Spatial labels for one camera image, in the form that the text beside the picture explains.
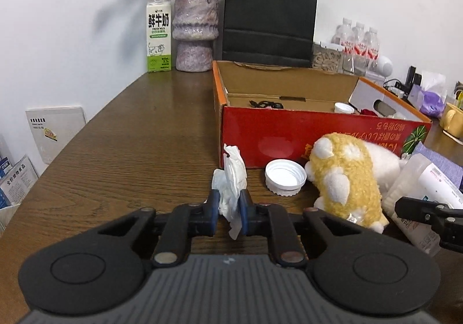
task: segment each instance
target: flower vase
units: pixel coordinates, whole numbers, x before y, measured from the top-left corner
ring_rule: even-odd
[[[218,0],[175,0],[172,37],[178,41],[178,70],[210,70],[212,41],[218,37]]]

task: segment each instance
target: wooden table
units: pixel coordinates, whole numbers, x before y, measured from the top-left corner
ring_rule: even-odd
[[[28,311],[17,275],[31,253],[140,207],[169,212],[205,200],[218,163],[212,101],[211,73],[145,74],[83,128],[0,238],[1,323],[14,323]],[[438,127],[427,144],[463,164],[463,147]],[[278,197],[265,187],[261,170],[248,171],[248,189],[255,202],[278,202],[295,213],[317,197],[308,184],[294,197]],[[192,252],[264,253],[267,244],[258,237],[232,241],[222,221],[214,238],[193,240]],[[431,311],[443,323],[461,323],[455,317],[463,318],[463,307],[449,311],[442,300],[461,295],[463,302],[463,260],[452,252],[439,255],[446,270]]]

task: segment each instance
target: green and white milk carton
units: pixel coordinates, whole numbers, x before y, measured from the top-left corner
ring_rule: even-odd
[[[146,50],[149,72],[172,69],[171,22],[171,0],[148,0]]]

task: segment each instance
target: yellow mug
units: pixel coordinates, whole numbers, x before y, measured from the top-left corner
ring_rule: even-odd
[[[443,130],[452,136],[458,139],[463,137],[463,110],[451,103],[447,103],[439,124]]]

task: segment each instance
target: screw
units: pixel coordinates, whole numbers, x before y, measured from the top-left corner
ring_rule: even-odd
[[[172,264],[177,261],[177,255],[173,252],[159,252],[154,256],[154,261],[158,264]]]
[[[282,260],[291,264],[295,264],[304,260],[304,255],[297,251],[288,251],[282,253]]]

